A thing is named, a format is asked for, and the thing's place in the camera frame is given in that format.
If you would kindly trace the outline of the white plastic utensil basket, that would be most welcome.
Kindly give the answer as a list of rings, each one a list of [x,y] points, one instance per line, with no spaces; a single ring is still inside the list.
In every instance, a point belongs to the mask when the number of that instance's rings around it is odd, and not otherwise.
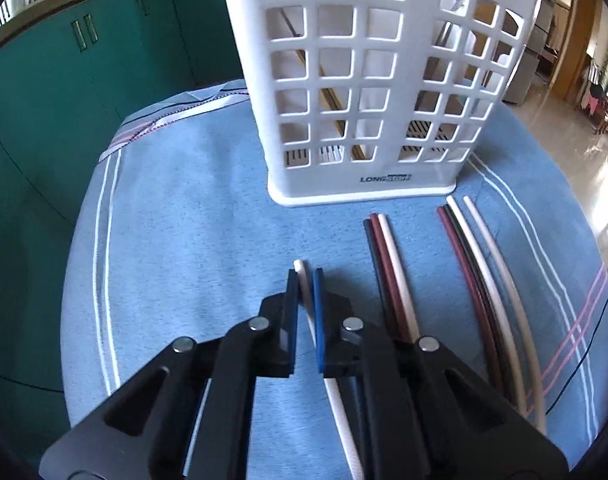
[[[270,197],[446,195],[542,0],[226,0]]]

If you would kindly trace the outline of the dark red chopstick right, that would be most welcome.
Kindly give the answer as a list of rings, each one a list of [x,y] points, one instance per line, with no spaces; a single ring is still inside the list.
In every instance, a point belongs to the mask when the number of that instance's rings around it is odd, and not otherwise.
[[[488,380],[490,384],[500,393],[505,393],[504,380],[502,379],[502,368],[497,354],[494,333],[490,325],[487,308],[484,306],[481,284],[473,270],[471,258],[464,248],[464,240],[458,234],[455,223],[450,218],[445,206],[437,206],[436,212],[446,231],[450,244],[453,247],[460,270],[464,276],[468,292],[473,304],[476,322],[478,322],[480,335],[484,349],[484,359]]]

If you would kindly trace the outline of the teal lower kitchen cabinets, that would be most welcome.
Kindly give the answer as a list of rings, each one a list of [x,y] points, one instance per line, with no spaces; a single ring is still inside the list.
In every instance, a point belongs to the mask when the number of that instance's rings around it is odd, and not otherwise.
[[[0,27],[0,438],[68,429],[60,308],[99,154],[136,110],[241,74],[224,0],[42,0]]]

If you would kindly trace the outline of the blue striped tablecloth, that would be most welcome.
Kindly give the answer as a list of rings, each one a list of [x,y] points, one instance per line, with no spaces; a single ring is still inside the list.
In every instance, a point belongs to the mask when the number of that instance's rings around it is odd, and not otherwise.
[[[498,289],[525,388],[541,386],[546,434],[577,464],[608,421],[608,276],[568,181],[499,105],[448,198],[288,208],[275,203],[240,80],[127,117],[91,156],[61,313],[65,405],[78,424],[173,340],[203,342],[298,295],[293,374],[255,387],[252,479],[347,479],[344,416],[321,376],[312,278],[383,318],[365,222],[388,220],[420,333],[479,374],[485,348],[438,212],[457,204]],[[516,321],[524,313],[524,322]]]

